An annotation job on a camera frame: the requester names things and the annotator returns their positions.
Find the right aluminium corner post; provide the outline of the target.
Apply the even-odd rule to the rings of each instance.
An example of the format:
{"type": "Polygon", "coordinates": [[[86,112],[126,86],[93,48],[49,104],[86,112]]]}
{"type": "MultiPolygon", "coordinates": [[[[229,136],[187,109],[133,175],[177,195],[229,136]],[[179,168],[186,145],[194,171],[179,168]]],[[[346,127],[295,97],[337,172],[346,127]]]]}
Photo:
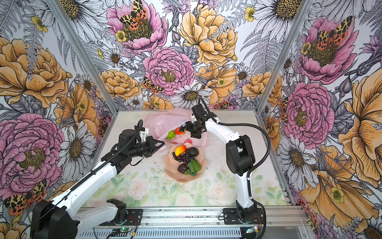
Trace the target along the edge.
{"type": "Polygon", "coordinates": [[[265,90],[260,98],[258,104],[257,113],[260,114],[261,111],[265,108],[265,104],[268,102],[268,98],[272,92],[273,87],[276,85],[277,79],[280,75],[284,62],[286,61],[289,51],[292,48],[292,45],[295,43],[299,31],[303,28],[304,21],[306,20],[309,10],[313,5],[312,0],[302,1],[299,7],[299,10],[296,14],[296,18],[291,26],[289,33],[286,35],[286,40],[283,44],[282,50],[279,53],[279,56],[276,60],[276,64],[271,72],[269,81],[265,90]]]}

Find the dark purple plum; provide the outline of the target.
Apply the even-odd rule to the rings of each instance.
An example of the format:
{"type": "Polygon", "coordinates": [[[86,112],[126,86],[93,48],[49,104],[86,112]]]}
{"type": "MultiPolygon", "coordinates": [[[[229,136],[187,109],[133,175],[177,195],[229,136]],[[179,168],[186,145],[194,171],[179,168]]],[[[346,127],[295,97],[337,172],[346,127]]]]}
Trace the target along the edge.
{"type": "Polygon", "coordinates": [[[182,173],[182,174],[186,174],[186,172],[189,170],[189,166],[188,164],[186,163],[183,163],[183,164],[180,164],[178,166],[178,172],[182,173]]]}

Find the green lime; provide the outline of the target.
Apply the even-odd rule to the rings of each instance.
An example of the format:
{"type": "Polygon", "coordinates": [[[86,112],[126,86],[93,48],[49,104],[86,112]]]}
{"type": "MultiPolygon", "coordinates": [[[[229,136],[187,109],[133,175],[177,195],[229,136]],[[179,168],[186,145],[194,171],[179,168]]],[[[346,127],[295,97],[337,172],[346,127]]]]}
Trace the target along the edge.
{"type": "Polygon", "coordinates": [[[176,137],[176,134],[173,130],[169,131],[167,136],[166,136],[166,139],[173,139],[176,137]]]}

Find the orange yellow mango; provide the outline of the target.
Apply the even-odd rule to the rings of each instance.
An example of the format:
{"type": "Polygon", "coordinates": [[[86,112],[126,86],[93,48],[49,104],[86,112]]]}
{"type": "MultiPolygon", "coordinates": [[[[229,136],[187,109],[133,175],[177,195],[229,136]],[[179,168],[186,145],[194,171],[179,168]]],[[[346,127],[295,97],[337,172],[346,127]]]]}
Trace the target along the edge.
{"type": "Polygon", "coordinates": [[[178,147],[175,149],[175,151],[174,151],[175,156],[179,156],[179,155],[185,153],[186,150],[187,150],[187,148],[186,148],[185,145],[180,145],[180,146],[178,146],[178,147]]]}

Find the aluminium corner post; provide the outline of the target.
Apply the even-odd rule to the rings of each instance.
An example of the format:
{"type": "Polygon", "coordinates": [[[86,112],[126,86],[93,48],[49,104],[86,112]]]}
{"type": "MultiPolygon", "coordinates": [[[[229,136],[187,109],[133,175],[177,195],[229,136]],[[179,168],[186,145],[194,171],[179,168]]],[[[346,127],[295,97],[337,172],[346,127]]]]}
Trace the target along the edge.
{"type": "Polygon", "coordinates": [[[312,0],[302,1],[299,7],[299,10],[296,14],[296,18],[291,26],[289,33],[286,35],[286,40],[283,44],[282,50],[279,53],[279,56],[276,60],[276,64],[271,72],[269,81],[265,90],[260,98],[258,104],[257,113],[260,114],[261,111],[265,108],[265,104],[268,102],[268,98],[272,92],[273,87],[276,85],[277,79],[280,75],[284,62],[286,61],[289,51],[292,48],[292,45],[295,43],[299,31],[303,28],[304,21],[306,20],[309,10],[313,5],[312,0]]]}
{"type": "Polygon", "coordinates": [[[64,8],[62,7],[60,1],[47,1],[47,5],[51,9],[53,15],[55,16],[58,24],[61,26],[63,32],[67,36],[69,42],[71,43],[75,51],[78,53],[79,58],[81,59],[86,70],[88,71],[88,74],[95,82],[95,85],[97,86],[100,94],[103,96],[105,103],[109,107],[111,114],[113,116],[116,116],[118,113],[116,104],[114,103],[112,97],[107,91],[105,84],[103,83],[98,71],[95,68],[95,65],[90,59],[90,56],[87,53],[80,37],[77,35],[77,31],[75,30],[73,24],[67,17],[66,12],[64,11],[64,8]]]}

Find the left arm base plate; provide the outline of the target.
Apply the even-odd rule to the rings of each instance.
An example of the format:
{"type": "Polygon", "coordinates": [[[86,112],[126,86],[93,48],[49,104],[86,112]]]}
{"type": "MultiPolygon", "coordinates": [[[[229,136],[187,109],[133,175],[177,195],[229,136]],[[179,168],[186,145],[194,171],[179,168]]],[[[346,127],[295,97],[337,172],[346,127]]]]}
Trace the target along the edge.
{"type": "Polygon", "coordinates": [[[142,209],[118,210],[112,221],[104,222],[101,226],[140,226],[142,214],[142,209]]]}

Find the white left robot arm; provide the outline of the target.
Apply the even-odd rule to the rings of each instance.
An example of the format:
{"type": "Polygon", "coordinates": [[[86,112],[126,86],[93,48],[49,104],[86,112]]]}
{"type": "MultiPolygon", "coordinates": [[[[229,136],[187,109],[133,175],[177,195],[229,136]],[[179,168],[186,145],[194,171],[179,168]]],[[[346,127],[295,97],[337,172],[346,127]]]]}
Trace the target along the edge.
{"type": "Polygon", "coordinates": [[[125,203],[109,199],[93,209],[79,212],[81,206],[104,184],[131,164],[134,157],[149,158],[165,145],[152,136],[142,142],[131,138],[115,144],[101,161],[80,181],[51,202],[42,200],[33,209],[30,237],[33,239],[74,239],[100,224],[124,224],[128,218],[125,203]]]}

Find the left aluminium corner post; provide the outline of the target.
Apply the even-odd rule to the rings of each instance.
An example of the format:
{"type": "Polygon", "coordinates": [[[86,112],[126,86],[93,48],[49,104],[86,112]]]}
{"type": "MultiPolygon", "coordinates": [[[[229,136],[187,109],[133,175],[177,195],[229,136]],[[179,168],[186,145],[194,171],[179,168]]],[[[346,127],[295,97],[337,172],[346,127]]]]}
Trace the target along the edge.
{"type": "Polygon", "coordinates": [[[95,65],[90,59],[90,56],[87,53],[80,37],[77,35],[77,31],[75,30],[73,24],[67,17],[66,12],[64,11],[64,8],[62,7],[60,1],[47,1],[47,5],[51,9],[53,15],[55,16],[58,24],[61,26],[63,32],[67,36],[69,42],[71,43],[75,51],[78,53],[79,58],[81,59],[86,70],[88,71],[88,74],[95,82],[95,85],[97,86],[100,94],[103,96],[105,103],[109,107],[111,114],[113,116],[116,116],[118,113],[116,104],[114,103],[112,97],[107,91],[105,84],[103,83],[98,71],[95,68],[95,65]]]}

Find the dark grape bunch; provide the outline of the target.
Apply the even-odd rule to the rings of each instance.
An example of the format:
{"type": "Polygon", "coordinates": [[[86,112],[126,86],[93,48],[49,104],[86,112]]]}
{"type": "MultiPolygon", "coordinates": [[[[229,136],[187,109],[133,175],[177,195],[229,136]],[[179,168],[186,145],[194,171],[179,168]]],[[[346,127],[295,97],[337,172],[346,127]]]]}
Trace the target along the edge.
{"type": "Polygon", "coordinates": [[[178,161],[179,163],[189,164],[193,157],[189,156],[187,153],[182,153],[180,155],[176,155],[175,152],[172,153],[173,159],[178,161]]]}

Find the pink flower-shaped bowl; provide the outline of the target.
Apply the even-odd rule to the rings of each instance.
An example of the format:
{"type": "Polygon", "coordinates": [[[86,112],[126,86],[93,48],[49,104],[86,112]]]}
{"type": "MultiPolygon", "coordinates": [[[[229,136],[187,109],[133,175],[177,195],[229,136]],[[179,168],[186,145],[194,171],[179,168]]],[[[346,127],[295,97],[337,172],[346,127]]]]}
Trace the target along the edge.
{"type": "Polygon", "coordinates": [[[173,146],[163,162],[166,175],[180,183],[200,178],[207,166],[202,149],[190,143],[173,146]]]}

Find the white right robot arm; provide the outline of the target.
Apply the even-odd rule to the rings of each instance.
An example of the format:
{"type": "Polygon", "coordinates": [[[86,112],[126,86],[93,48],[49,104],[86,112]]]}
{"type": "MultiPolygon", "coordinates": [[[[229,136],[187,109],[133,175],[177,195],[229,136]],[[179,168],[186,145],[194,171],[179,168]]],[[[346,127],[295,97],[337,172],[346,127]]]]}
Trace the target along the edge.
{"type": "Polygon", "coordinates": [[[250,195],[247,172],[255,164],[255,156],[249,136],[233,132],[229,126],[249,126],[260,129],[257,125],[249,123],[222,123],[215,119],[216,115],[198,104],[192,107],[192,120],[183,126],[191,133],[191,137],[201,138],[203,132],[216,135],[225,143],[226,164],[235,174],[237,189],[237,215],[242,223],[248,223],[257,212],[257,206],[250,195]]]}

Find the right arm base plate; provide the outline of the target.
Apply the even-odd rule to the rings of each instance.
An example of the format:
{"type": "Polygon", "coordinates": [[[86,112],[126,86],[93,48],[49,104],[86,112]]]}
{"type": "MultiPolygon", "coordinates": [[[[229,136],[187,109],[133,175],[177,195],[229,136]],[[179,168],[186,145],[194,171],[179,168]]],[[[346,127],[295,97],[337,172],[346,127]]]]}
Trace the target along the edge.
{"type": "Polygon", "coordinates": [[[264,225],[266,222],[266,214],[259,206],[250,208],[224,208],[223,220],[226,225],[264,225]]]}

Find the pink plastic bag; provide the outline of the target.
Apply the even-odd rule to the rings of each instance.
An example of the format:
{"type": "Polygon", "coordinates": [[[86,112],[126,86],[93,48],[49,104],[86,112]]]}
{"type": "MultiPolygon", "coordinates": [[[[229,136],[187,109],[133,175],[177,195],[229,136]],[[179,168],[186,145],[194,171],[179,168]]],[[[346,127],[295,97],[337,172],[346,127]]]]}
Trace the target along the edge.
{"type": "Polygon", "coordinates": [[[202,138],[192,138],[190,133],[186,131],[185,134],[176,135],[173,139],[166,139],[169,131],[184,125],[191,120],[192,111],[175,108],[156,113],[150,113],[143,119],[143,126],[149,129],[149,134],[154,139],[165,141],[167,145],[181,145],[190,143],[194,147],[204,148],[207,146],[207,135],[203,134],[202,138]]]}

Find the dark avocado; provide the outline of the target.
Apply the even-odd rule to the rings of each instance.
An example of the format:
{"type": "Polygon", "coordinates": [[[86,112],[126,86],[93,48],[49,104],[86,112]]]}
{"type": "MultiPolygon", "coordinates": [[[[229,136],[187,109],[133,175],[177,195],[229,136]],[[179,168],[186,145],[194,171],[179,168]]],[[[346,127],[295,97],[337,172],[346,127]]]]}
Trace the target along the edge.
{"type": "Polygon", "coordinates": [[[189,157],[197,157],[200,153],[199,153],[199,150],[196,148],[196,147],[190,147],[190,148],[187,148],[186,149],[186,154],[189,156],[189,157]]]}

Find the red apple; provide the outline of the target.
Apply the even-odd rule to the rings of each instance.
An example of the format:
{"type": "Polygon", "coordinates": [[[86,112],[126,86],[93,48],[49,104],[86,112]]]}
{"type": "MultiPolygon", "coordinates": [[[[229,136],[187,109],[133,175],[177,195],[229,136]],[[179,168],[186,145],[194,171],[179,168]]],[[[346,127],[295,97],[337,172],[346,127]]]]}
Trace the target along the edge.
{"type": "Polygon", "coordinates": [[[182,134],[185,134],[186,133],[186,130],[185,129],[181,129],[180,127],[176,128],[174,130],[175,132],[175,135],[182,135],[182,134]]]}

